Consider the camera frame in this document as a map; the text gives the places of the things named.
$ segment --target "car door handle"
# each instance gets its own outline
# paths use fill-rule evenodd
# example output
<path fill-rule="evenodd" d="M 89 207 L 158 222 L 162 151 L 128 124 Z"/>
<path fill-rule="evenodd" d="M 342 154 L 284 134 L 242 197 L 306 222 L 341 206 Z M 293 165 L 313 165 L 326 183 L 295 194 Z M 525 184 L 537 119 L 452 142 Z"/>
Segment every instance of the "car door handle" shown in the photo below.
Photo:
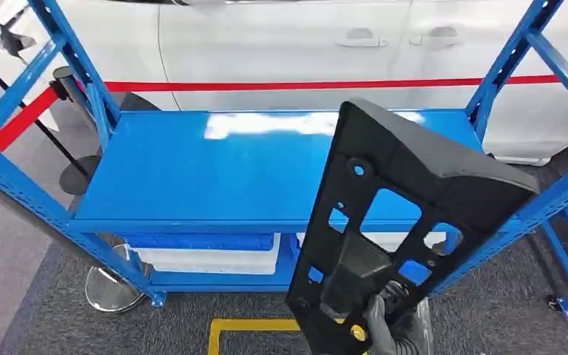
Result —
<path fill-rule="evenodd" d="M 410 37 L 411 45 L 432 50 L 451 48 L 463 43 L 464 39 L 455 26 L 437 26 L 422 34 Z"/>
<path fill-rule="evenodd" d="M 344 38 L 335 41 L 337 46 L 350 48 L 386 47 L 388 40 L 367 27 L 357 27 L 347 30 Z"/>

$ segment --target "mounting hole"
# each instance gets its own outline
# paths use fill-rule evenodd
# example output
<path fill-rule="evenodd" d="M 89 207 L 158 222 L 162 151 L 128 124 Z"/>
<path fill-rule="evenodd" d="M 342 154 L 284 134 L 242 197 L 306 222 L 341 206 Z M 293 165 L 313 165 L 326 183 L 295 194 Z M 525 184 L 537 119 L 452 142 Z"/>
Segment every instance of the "mounting hole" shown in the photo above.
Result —
<path fill-rule="evenodd" d="M 365 168 L 363 168 L 360 165 L 355 165 L 354 166 L 354 172 L 356 173 L 356 175 L 358 176 L 363 176 L 365 174 Z"/>

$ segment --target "yellow floor marking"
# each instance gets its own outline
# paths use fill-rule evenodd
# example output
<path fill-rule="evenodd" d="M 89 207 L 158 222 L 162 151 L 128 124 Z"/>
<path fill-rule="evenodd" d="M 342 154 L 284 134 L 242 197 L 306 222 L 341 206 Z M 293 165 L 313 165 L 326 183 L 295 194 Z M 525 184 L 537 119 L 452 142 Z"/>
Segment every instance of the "yellow floor marking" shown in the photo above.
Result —
<path fill-rule="evenodd" d="M 295 319 L 220 319 L 214 318 L 210 323 L 208 339 L 208 355 L 219 355 L 219 338 L 221 331 L 300 331 Z M 358 325 L 352 328 L 358 340 L 365 339 L 365 331 Z"/>

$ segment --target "car body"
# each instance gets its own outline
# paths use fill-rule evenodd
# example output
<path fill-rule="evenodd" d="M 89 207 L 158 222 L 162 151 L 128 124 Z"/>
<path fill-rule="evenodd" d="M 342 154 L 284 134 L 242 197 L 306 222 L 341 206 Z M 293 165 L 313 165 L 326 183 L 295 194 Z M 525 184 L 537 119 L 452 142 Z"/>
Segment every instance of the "car body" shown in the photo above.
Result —
<path fill-rule="evenodd" d="M 286 82 L 481 78 L 530 0 L 244 1 L 59 0 L 105 81 Z M 0 24 L 26 6 L 6 0 Z M 48 39 L 31 9 L 10 31 L 35 45 L 7 53 L 13 81 Z M 568 59 L 568 2 L 544 31 Z M 52 80 L 57 58 L 33 87 Z M 549 75 L 531 51 L 514 75 Z M 475 87 L 139 92 L 160 109 L 336 109 L 352 96 L 385 107 L 460 107 Z M 41 116 L 57 129 L 49 112 Z M 568 92 L 560 84 L 506 86 L 484 148 L 510 162 L 543 164 L 568 146 Z"/>

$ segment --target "blue shelf board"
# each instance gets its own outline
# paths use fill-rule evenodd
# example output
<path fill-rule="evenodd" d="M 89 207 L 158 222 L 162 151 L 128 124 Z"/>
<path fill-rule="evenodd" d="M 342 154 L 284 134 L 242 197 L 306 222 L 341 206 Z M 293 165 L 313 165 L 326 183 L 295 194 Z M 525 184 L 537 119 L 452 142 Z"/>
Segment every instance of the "blue shelf board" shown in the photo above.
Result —
<path fill-rule="evenodd" d="M 482 152 L 462 109 L 395 112 Z M 305 231 L 337 118 L 336 111 L 124 112 L 70 228 Z M 363 231 L 408 230 L 419 215 L 387 192 Z"/>

